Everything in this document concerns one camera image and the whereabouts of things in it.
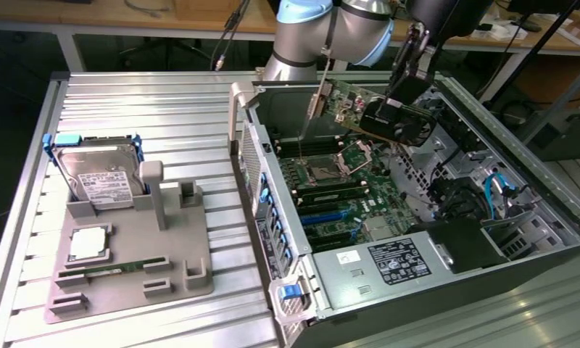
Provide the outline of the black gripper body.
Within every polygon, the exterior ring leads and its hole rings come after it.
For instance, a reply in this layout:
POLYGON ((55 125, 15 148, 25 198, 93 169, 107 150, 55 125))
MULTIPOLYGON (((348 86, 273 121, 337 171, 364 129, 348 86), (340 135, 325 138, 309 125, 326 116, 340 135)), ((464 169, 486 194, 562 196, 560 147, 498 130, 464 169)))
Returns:
POLYGON ((408 0, 405 10, 421 22, 429 35, 426 44, 441 46, 452 37, 468 36, 490 7, 490 0, 408 0))

